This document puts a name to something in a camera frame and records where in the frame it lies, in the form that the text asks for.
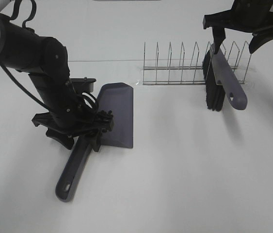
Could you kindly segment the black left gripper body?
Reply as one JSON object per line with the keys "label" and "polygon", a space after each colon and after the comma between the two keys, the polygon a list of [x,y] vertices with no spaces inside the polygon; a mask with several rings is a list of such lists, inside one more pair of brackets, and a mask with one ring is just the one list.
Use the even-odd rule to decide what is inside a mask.
{"label": "black left gripper body", "polygon": [[46,127],[46,136],[50,138],[73,138],[94,130],[105,133],[111,131],[114,125],[112,111],[99,111],[92,119],[84,119],[67,112],[49,111],[36,114],[32,122],[36,127],[39,125]]}

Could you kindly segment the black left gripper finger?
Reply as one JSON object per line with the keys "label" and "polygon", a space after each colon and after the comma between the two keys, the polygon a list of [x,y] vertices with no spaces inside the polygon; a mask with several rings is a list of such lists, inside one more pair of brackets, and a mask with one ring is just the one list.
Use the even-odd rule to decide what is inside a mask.
{"label": "black left gripper finger", "polygon": [[54,130],[47,130],[46,136],[59,142],[61,145],[63,145],[68,150],[71,150],[72,147],[74,146],[74,138],[71,136],[61,134],[61,133],[56,132]]}
{"label": "black left gripper finger", "polygon": [[91,145],[94,152],[99,152],[101,147],[101,133],[100,132],[91,132],[87,135],[87,140]]}

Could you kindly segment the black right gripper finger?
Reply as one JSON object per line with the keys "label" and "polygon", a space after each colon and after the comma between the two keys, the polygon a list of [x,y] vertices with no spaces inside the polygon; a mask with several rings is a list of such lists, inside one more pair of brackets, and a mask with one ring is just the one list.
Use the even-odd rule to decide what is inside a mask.
{"label": "black right gripper finger", "polygon": [[212,35],[213,35],[213,52],[217,54],[221,44],[225,40],[225,28],[223,27],[212,27]]}
{"label": "black right gripper finger", "polygon": [[253,33],[253,38],[249,44],[249,52],[253,54],[261,46],[273,40],[273,30],[263,30]]}

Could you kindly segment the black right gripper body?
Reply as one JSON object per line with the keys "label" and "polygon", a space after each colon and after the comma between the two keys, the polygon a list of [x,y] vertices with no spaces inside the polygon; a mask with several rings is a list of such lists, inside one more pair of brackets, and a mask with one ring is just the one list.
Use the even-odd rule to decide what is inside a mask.
{"label": "black right gripper body", "polygon": [[273,28],[273,12],[268,12],[265,15],[256,12],[236,14],[232,10],[226,10],[211,15],[204,15],[203,28],[206,29],[208,27],[256,33]]}

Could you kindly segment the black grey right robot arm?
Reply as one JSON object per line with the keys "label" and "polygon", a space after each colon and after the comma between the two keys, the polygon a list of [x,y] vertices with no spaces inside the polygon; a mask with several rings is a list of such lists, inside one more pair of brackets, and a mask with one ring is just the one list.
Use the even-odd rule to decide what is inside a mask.
{"label": "black grey right robot arm", "polygon": [[225,29],[251,33],[251,54],[273,40],[272,6],[273,0],[235,0],[229,10],[204,15],[203,28],[212,28],[213,53],[218,53],[225,40]]}

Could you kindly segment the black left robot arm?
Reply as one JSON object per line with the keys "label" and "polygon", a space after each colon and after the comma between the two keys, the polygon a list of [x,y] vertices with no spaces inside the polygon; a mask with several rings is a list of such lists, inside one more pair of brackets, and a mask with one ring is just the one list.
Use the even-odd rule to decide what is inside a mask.
{"label": "black left robot arm", "polygon": [[99,110],[94,79],[70,78],[67,49],[57,39],[19,27],[0,13],[0,66],[29,75],[47,110],[33,117],[35,126],[45,126],[46,135],[67,149],[83,136],[99,151],[102,134],[113,128],[112,113]]}

